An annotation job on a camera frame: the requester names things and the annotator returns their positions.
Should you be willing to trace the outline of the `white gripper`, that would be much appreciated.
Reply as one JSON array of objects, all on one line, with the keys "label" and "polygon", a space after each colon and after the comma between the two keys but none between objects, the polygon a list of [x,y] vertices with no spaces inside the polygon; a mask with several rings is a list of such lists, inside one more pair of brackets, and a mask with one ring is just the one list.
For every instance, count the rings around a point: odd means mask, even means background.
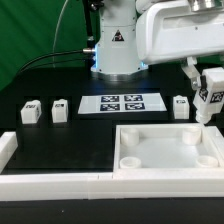
[{"label": "white gripper", "polygon": [[193,90],[201,87],[195,57],[224,52],[224,7],[193,12],[188,1],[137,1],[138,57],[145,64],[184,59]]}]

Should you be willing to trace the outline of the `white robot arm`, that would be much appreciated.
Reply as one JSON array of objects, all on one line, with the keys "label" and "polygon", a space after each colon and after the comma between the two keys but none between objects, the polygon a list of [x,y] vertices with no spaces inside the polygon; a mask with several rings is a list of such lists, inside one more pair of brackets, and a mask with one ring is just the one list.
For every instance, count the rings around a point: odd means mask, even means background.
[{"label": "white robot arm", "polygon": [[99,0],[100,40],[92,73],[129,80],[153,64],[181,60],[193,89],[197,59],[224,53],[224,0]]}]

